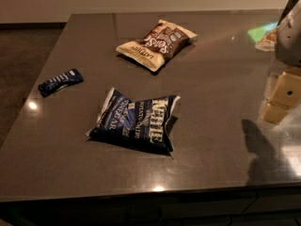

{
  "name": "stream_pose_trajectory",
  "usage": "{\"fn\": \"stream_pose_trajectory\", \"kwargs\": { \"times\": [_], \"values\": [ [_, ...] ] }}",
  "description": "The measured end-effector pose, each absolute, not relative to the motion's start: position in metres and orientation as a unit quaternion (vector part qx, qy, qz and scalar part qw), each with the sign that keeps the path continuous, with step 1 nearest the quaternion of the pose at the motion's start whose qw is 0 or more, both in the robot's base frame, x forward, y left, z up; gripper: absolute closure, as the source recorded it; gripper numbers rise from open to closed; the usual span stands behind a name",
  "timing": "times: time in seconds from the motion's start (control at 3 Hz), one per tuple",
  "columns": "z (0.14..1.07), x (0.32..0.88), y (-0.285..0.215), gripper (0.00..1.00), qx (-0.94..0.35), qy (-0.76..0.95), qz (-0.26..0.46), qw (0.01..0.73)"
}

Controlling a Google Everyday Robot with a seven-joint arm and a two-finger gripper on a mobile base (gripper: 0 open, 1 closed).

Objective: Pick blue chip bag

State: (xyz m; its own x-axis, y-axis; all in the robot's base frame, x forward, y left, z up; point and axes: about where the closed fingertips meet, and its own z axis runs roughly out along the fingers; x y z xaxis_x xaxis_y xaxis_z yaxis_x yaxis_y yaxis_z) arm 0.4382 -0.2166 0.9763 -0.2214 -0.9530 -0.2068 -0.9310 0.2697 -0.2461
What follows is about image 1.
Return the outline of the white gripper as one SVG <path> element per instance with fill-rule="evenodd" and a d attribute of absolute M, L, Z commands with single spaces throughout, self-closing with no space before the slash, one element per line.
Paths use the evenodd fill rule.
<path fill-rule="evenodd" d="M 295 67 L 271 79 L 261 118 L 273 124 L 279 124 L 301 101 L 301 0 L 288 0 L 280 16 L 276 58 Z"/>

